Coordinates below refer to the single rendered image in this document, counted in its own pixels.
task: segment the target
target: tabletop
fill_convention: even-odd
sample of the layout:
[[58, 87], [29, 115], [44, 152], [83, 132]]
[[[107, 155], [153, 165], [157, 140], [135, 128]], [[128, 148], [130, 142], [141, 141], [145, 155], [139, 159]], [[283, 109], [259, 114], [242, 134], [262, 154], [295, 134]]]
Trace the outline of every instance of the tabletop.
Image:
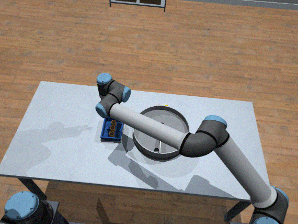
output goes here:
[[[40, 82], [0, 164], [0, 175], [96, 184], [249, 201], [249, 195], [215, 152], [154, 161], [141, 154], [124, 125], [120, 143], [101, 142], [104, 119], [95, 110], [96, 86]], [[269, 184], [252, 102], [131, 91], [121, 105], [137, 112], [168, 105], [195, 133], [208, 115], [227, 121], [227, 131]]]

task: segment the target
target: black table leg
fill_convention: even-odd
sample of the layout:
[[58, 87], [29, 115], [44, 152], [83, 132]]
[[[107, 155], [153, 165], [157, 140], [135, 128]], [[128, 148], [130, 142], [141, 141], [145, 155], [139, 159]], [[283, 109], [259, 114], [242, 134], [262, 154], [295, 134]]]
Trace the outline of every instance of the black table leg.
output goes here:
[[246, 209], [251, 203], [247, 201], [239, 201], [233, 208], [231, 208], [225, 215], [224, 221], [231, 221], [240, 212]]
[[31, 179], [18, 178], [32, 193], [36, 194], [41, 200], [46, 200], [47, 196]]

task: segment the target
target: blue tray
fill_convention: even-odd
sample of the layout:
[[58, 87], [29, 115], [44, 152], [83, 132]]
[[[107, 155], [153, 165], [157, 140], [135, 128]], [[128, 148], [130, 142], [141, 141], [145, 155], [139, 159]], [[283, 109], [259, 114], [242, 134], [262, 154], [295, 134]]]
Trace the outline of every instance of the blue tray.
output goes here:
[[121, 140], [122, 137], [122, 133], [123, 133], [123, 123], [119, 122], [116, 120], [117, 122], [117, 126], [116, 126], [116, 132], [115, 132], [115, 137], [110, 137], [109, 136], [109, 131], [110, 131], [110, 126], [111, 126], [111, 121], [113, 119], [110, 117], [105, 118], [104, 120], [104, 124], [102, 126], [102, 130], [101, 130], [101, 140], [103, 141], [112, 141], [112, 142], [117, 142]]

